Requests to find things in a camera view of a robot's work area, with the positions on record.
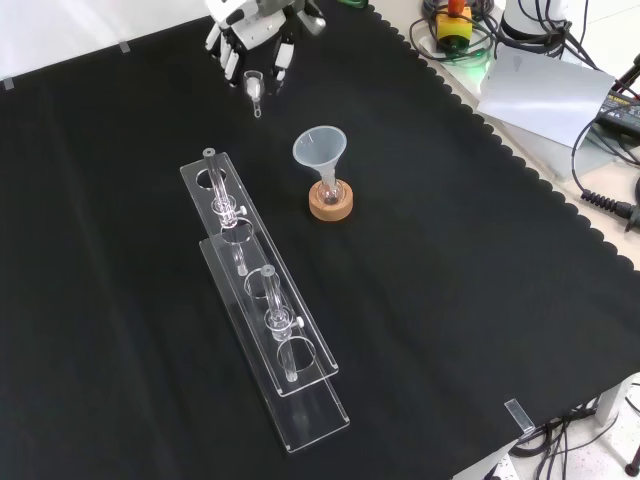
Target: wooden cork ring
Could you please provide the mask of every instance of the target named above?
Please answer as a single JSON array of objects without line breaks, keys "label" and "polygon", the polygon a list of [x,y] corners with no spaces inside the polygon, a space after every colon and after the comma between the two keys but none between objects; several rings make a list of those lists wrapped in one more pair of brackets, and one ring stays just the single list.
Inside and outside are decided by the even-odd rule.
[{"label": "wooden cork ring", "polygon": [[309,209],[314,217],[324,222],[337,222],[346,218],[353,209],[353,190],[347,182],[338,180],[344,189],[342,200],[333,205],[323,203],[318,198],[318,188],[322,181],[319,181],[309,190]]}]

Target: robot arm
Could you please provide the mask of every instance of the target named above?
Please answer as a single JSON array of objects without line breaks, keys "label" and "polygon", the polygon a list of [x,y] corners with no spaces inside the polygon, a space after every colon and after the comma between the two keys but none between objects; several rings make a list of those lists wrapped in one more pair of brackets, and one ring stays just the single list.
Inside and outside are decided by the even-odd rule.
[{"label": "robot arm", "polygon": [[272,72],[280,82],[293,58],[293,35],[282,37],[287,22],[297,19],[312,35],[326,26],[313,0],[207,0],[215,24],[205,47],[218,59],[231,84],[237,84],[243,57],[272,38],[277,42]]},{"label": "robot arm", "polygon": [[506,31],[513,32],[514,36],[520,37],[516,40],[526,39],[526,36],[544,35],[547,31],[538,21],[538,12],[546,22],[545,17],[548,9],[548,17],[552,19],[552,23],[546,22],[546,27],[551,29],[555,24],[566,20],[566,3],[566,0],[539,0],[538,2],[536,0],[507,0],[502,26],[504,28],[506,25]]}]

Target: test tube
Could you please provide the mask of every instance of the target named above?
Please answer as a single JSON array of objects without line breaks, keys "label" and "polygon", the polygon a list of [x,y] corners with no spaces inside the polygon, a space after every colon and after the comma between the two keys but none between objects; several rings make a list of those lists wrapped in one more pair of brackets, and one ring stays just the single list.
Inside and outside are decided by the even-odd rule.
[{"label": "test tube", "polygon": [[253,115],[256,118],[262,116],[260,108],[260,99],[264,93],[264,75],[257,70],[248,70],[244,72],[244,90],[253,103]]},{"label": "test tube", "polygon": [[238,275],[241,277],[246,277],[249,271],[247,270],[247,264],[244,261],[244,252],[242,251],[242,247],[239,243],[231,244],[231,252],[233,254],[233,261],[236,264],[236,268],[238,269]]},{"label": "test tube", "polygon": [[209,176],[211,177],[211,185],[216,199],[213,201],[213,210],[220,218],[220,224],[224,228],[233,228],[238,223],[238,216],[235,212],[235,202],[227,195],[227,189],[224,186],[224,178],[220,165],[216,159],[216,151],[213,148],[207,148],[202,152]]},{"label": "test tube", "polygon": [[270,322],[273,338],[282,342],[279,347],[280,361],[284,368],[285,375],[289,382],[295,382],[298,379],[296,372],[296,362],[291,348],[291,318],[289,313],[282,304],[282,296],[280,288],[276,282],[276,269],[273,265],[265,265],[260,269],[262,275],[262,284],[264,285],[267,303],[269,305],[268,320]]}]

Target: test tube rack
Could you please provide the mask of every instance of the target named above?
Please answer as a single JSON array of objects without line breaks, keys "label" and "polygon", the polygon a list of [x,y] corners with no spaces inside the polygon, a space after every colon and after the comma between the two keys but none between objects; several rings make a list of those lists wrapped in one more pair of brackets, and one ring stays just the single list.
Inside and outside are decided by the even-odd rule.
[{"label": "test tube rack", "polygon": [[288,453],[349,425],[338,364],[226,153],[180,169],[209,238],[213,280]]}]

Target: table leg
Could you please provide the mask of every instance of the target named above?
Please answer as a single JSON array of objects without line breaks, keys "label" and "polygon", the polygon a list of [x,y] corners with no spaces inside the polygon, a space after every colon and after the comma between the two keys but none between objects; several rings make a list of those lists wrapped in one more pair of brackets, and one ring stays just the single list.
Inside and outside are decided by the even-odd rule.
[{"label": "table leg", "polygon": [[601,427],[611,425],[611,422],[616,418],[624,398],[629,393],[632,381],[633,377],[629,377],[620,385],[616,385],[600,396],[600,403],[598,403],[595,417]]},{"label": "table leg", "polygon": [[638,447],[638,451],[636,452],[636,456],[633,457],[633,462],[624,467],[624,471],[630,477],[637,477],[638,473],[640,473],[640,447]]}]

